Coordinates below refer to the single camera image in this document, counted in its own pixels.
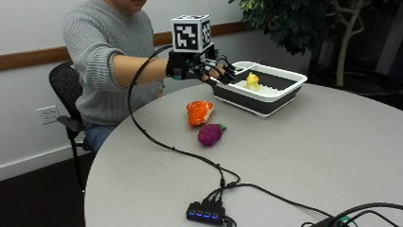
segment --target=purple toy eggplant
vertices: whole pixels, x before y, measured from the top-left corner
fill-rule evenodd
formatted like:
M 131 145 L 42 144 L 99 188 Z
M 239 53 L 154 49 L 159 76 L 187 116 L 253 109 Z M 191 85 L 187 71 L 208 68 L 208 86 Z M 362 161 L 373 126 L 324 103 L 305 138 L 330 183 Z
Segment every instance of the purple toy eggplant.
M 223 124 L 207 124 L 200 130 L 199 140 L 205 146 L 213 146 L 223 138 L 227 126 Z

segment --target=gray sweater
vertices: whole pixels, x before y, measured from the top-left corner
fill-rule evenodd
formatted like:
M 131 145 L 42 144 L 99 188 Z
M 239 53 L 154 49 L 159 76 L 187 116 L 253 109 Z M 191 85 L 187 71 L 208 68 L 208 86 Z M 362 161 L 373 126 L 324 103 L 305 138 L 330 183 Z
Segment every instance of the gray sweater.
M 118 125 L 130 116 L 128 88 L 118 84 L 112 57 L 116 54 L 151 57 L 155 31 L 144 11 L 132 17 L 122 14 L 104 0 L 88 0 L 64 18 L 63 36 L 82 76 L 83 95 L 78 109 L 84 121 Z M 136 85 L 131 105 L 136 111 L 158 99 L 163 81 Z

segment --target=toy vegetable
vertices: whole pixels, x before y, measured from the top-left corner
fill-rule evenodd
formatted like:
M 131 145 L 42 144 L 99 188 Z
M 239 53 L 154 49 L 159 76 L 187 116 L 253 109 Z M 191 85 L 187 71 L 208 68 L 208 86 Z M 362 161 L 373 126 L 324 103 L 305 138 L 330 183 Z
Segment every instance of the toy vegetable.
M 195 101 L 188 104 L 187 110 L 191 126 L 203 125 L 208 121 L 213 107 L 213 103 L 208 101 Z
M 205 146 L 213 146 L 223 138 L 227 126 L 223 124 L 207 124 L 200 130 L 199 140 Z

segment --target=orange toy pepper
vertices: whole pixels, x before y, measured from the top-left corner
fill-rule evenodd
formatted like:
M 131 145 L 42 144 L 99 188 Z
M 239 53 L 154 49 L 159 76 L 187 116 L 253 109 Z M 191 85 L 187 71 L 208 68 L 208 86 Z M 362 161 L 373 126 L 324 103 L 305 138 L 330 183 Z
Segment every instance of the orange toy pepper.
M 195 101 L 188 104 L 187 110 L 191 126 L 203 125 L 208 121 L 213 107 L 213 103 L 208 101 Z

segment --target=jeans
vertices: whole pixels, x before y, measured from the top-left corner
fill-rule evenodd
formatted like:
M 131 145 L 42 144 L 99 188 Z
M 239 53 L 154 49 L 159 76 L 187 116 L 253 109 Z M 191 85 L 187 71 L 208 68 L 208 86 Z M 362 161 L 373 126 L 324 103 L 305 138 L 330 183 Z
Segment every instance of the jeans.
M 88 145 L 98 153 L 112 131 L 116 129 L 118 125 L 96 125 L 84 121 L 84 126 L 86 126 L 84 133 L 86 133 L 86 139 Z

